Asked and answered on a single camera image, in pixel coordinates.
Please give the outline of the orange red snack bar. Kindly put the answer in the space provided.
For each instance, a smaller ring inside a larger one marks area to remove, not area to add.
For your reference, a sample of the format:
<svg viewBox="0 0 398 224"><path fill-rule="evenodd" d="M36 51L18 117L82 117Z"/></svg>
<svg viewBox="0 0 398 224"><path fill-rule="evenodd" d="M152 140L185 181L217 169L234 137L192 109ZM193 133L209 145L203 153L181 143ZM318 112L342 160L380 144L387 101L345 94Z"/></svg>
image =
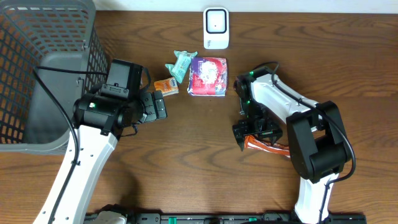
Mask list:
<svg viewBox="0 0 398 224"><path fill-rule="evenodd" d="M257 149L260 151L278 154L290 158L290 149L288 146L279 143L271 144L268 141L260 141L256 139L253 135L245 137L244 148Z"/></svg>

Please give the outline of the small orange box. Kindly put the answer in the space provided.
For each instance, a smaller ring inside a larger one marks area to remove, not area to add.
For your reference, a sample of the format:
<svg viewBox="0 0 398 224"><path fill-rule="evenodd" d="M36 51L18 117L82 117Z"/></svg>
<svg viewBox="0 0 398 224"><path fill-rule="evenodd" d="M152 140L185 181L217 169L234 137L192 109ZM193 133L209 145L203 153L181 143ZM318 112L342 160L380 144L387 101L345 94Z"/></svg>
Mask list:
<svg viewBox="0 0 398 224"><path fill-rule="evenodd" d="M178 83L174 77L154 82L156 91L161 91L163 96L179 93Z"/></svg>

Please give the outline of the mint green snack packet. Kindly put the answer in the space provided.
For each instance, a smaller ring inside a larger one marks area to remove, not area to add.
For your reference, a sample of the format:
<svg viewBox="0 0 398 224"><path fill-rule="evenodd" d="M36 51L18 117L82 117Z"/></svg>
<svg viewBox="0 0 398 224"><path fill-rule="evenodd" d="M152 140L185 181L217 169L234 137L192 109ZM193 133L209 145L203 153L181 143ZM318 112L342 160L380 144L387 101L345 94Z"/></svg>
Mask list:
<svg viewBox="0 0 398 224"><path fill-rule="evenodd" d="M165 67L169 70L171 76L173 76L179 84L183 82L185 74L197 54L198 52L190 53L187 51L174 50L174 55L176 56L177 61L174 64L165 64Z"/></svg>

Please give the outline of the purple red tissue pack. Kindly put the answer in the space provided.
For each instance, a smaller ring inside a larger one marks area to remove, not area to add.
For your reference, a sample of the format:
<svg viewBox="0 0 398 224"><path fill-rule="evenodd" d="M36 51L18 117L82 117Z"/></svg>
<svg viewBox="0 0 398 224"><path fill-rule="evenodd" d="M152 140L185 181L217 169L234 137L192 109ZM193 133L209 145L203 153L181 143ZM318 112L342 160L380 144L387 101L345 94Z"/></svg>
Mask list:
<svg viewBox="0 0 398 224"><path fill-rule="evenodd" d="M190 64L188 94L224 97L228 87L228 65L225 58L195 57Z"/></svg>

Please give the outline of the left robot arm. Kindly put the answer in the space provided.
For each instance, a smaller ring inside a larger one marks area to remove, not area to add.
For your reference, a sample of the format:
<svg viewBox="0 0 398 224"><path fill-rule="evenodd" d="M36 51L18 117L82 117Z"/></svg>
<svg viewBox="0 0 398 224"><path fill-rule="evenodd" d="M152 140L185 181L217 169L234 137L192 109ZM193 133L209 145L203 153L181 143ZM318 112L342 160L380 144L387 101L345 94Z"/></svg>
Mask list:
<svg viewBox="0 0 398 224"><path fill-rule="evenodd" d="M122 212L86 216L95 186L123 129L166 118L161 91L126 101L85 94L75 102L75 126L60 170L36 223L127 223Z"/></svg>

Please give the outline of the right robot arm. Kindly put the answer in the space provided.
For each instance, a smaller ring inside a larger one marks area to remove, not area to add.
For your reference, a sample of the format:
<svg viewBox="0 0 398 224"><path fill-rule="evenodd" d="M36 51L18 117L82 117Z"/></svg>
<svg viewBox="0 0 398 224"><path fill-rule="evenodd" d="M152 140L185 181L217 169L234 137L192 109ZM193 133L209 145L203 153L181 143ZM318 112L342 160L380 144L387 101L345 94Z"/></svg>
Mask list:
<svg viewBox="0 0 398 224"><path fill-rule="evenodd" d="M240 149L288 157L300 176L295 219L301 223L330 220L331 189L350 178L356 168L338 107L302 96L266 65L237 76L233 88L245 115L232 127Z"/></svg>

